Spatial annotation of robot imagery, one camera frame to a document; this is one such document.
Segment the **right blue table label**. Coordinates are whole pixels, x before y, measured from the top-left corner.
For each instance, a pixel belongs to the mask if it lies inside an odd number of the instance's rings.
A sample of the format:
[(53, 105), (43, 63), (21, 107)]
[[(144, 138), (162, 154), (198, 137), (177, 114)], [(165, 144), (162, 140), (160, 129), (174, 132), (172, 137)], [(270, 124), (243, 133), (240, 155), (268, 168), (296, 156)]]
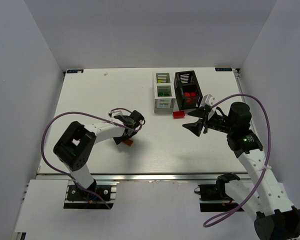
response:
[(216, 72), (232, 72), (233, 69), (231, 67), (215, 67)]

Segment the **aluminium table rail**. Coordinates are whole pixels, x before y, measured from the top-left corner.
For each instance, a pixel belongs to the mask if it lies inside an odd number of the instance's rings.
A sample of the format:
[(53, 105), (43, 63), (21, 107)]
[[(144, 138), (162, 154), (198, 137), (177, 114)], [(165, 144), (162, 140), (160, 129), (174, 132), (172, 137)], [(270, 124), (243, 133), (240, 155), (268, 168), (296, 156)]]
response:
[[(225, 173), (145, 173), (145, 174), (92, 174), (97, 181), (201, 181), (216, 180), (218, 176)], [(245, 181), (251, 178), (247, 173), (237, 172), (236, 175)], [(37, 174), (35, 180), (70, 180), (70, 177), (57, 173), (40, 173)]]

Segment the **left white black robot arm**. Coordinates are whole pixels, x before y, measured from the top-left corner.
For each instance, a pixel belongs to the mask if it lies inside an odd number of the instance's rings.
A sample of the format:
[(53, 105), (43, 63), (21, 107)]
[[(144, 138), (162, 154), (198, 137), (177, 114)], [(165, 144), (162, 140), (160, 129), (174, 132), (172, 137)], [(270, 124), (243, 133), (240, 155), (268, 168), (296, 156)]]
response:
[(53, 153), (69, 170), (76, 189), (85, 200), (96, 197), (96, 180), (92, 177), (87, 162), (94, 145), (113, 139), (116, 145), (129, 140), (145, 124), (145, 117), (137, 110), (123, 114), (123, 108), (112, 109), (100, 123), (84, 125), (73, 121), (53, 148)]

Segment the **white slotted container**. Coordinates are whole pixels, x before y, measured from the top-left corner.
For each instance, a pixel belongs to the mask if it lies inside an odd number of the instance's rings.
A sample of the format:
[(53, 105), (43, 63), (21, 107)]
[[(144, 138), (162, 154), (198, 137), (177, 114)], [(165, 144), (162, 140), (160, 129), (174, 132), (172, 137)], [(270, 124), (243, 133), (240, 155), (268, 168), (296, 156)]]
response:
[(176, 103), (173, 77), (170, 72), (153, 72), (152, 87), (155, 114), (171, 114)]

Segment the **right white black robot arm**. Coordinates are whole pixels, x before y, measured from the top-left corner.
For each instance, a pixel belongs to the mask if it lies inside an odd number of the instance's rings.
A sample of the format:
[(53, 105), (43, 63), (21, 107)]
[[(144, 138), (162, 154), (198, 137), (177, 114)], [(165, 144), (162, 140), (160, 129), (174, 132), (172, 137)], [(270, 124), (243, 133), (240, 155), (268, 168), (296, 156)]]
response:
[(250, 107), (243, 102), (231, 104), (229, 113), (216, 113), (209, 105), (201, 106), (188, 115), (197, 117), (183, 127), (200, 136), (209, 129), (226, 134), (229, 148), (247, 171), (253, 182), (248, 190), (234, 173), (224, 174), (216, 181), (222, 198), (230, 197), (253, 221), (261, 240), (290, 240), (300, 236), (300, 209), (290, 201), (266, 162), (263, 146), (250, 129)]

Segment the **black slotted container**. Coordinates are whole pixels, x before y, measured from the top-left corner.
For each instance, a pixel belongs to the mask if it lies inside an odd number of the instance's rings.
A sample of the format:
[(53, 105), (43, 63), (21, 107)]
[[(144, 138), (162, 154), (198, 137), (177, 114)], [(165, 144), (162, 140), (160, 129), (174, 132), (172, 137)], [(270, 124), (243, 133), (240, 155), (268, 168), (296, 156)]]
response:
[[(180, 111), (198, 108), (203, 99), (194, 70), (179, 71), (174, 76), (175, 98)], [(185, 92), (195, 92), (196, 96), (185, 97)]]

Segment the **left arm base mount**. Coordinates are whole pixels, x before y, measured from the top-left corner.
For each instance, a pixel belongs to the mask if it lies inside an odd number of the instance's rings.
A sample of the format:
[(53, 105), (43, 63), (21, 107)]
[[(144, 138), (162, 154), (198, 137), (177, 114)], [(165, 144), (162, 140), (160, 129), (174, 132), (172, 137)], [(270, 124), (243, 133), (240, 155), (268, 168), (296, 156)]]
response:
[(101, 183), (95, 186), (94, 192), (83, 191), (74, 182), (69, 182), (64, 198), (64, 209), (71, 210), (110, 210), (116, 199), (117, 184)]

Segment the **red lego brick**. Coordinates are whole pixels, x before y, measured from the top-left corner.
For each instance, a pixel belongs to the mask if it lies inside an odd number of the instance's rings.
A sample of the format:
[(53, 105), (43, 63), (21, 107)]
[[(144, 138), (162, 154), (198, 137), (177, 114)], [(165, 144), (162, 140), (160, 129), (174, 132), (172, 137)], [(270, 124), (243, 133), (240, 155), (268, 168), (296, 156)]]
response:
[(185, 112), (183, 110), (180, 111), (173, 111), (172, 116), (174, 119), (182, 119), (185, 117)]

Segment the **left blue table label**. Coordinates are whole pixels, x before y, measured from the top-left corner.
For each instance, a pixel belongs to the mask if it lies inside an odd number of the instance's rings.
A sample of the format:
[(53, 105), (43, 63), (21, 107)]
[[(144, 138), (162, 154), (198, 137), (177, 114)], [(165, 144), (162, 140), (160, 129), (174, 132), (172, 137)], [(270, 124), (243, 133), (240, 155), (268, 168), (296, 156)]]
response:
[(82, 74), (84, 69), (68, 69), (66, 74)]

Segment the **orange lego brick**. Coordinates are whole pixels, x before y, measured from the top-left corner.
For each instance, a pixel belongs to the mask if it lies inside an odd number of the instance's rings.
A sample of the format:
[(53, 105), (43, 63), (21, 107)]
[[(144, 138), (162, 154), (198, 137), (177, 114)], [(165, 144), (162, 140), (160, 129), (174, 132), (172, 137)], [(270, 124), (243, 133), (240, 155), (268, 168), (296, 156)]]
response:
[(123, 143), (124, 143), (125, 145), (127, 145), (127, 146), (131, 147), (131, 146), (132, 146), (132, 144), (134, 143), (134, 141), (133, 141), (133, 140), (131, 140), (131, 139), (127, 139), (127, 140), (123, 141)]

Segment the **green small lego brick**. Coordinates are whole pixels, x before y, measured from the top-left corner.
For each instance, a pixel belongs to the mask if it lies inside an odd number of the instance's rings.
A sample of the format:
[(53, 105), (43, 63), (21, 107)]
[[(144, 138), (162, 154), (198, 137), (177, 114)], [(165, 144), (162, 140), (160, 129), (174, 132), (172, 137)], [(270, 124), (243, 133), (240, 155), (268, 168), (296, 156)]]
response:
[(158, 97), (170, 97), (171, 94), (169, 92), (159, 92)]

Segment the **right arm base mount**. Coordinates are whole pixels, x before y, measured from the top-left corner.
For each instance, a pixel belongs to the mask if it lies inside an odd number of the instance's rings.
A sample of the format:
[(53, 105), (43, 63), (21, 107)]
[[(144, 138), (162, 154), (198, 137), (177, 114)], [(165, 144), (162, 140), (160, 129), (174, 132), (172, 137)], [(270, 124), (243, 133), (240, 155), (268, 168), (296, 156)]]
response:
[(199, 196), (202, 213), (224, 213), (235, 209), (238, 204), (230, 197), (222, 197), (215, 184), (200, 184), (194, 189)]

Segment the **red flower lego piece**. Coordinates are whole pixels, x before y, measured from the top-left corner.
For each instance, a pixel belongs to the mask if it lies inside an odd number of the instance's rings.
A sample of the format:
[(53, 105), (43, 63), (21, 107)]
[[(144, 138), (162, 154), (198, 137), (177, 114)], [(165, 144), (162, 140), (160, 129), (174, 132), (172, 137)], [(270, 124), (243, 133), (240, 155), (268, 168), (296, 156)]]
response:
[(184, 96), (185, 97), (195, 97), (197, 94), (195, 92), (185, 92), (184, 93)]

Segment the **blue table label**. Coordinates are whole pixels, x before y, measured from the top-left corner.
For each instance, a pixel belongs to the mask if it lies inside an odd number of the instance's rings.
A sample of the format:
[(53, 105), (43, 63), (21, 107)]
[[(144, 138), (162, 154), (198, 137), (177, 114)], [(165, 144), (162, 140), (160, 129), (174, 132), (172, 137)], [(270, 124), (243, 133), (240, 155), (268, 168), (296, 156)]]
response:
[(233, 69), (231, 67), (215, 67), (216, 72), (232, 72)]
[(66, 74), (82, 74), (84, 69), (68, 69)]

